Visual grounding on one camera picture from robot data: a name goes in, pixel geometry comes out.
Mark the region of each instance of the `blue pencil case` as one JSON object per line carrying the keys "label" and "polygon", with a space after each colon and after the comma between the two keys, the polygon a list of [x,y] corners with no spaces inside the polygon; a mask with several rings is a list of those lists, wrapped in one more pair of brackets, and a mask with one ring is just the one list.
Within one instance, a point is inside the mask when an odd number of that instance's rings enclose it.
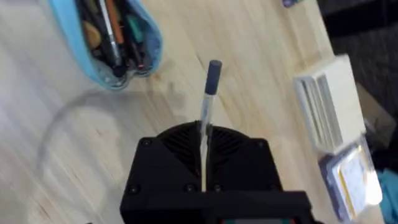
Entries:
{"label": "blue pencil case", "polygon": [[128,86],[133,77],[147,77],[159,67],[163,46],[162,36],[157,24],[140,0],[118,1],[124,1],[128,10],[139,20],[143,36],[142,49],[145,49],[143,61],[146,63],[146,68],[139,70],[137,67],[130,66],[118,75],[115,74],[114,67],[94,57],[90,50],[83,30],[78,1],[82,0],[49,0],[49,3],[69,49],[84,73],[93,81],[109,90],[122,90]]}

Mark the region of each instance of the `white box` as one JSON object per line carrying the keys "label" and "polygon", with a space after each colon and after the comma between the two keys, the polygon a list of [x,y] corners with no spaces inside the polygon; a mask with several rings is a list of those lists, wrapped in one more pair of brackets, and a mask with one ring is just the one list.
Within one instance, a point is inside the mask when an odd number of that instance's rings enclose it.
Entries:
{"label": "white box", "polygon": [[348,55],[312,66],[295,86],[315,148],[337,154],[366,132]]}

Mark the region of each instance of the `blue cap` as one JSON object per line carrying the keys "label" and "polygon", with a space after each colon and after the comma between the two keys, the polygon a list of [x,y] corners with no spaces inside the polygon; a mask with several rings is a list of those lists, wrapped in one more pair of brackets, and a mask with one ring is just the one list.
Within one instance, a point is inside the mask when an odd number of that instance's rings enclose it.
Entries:
{"label": "blue cap", "polygon": [[205,93],[215,95],[217,93],[218,81],[220,80],[223,63],[219,60],[211,60],[207,71]]}

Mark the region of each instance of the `wooden desk surface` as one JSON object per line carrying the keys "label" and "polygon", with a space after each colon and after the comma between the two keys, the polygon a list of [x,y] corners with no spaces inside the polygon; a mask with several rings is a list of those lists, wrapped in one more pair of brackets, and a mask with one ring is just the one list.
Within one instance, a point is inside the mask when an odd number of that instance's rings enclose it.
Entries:
{"label": "wooden desk surface", "polygon": [[[79,70],[44,5],[0,3],[0,223],[122,223],[136,144],[200,115],[208,61],[223,61],[217,125],[266,138],[286,190],[336,223],[292,77],[333,55],[315,0],[145,0],[164,35],[148,79],[111,93]],[[378,207],[363,223],[382,223]]]}

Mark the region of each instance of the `gray carpet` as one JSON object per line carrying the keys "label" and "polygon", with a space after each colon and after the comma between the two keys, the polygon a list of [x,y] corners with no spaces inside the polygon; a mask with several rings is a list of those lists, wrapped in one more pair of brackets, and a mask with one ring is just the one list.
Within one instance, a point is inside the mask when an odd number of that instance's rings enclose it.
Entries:
{"label": "gray carpet", "polygon": [[[323,15],[369,0],[318,0]],[[331,39],[335,54],[348,53],[357,82],[393,116],[398,105],[398,24]]]}

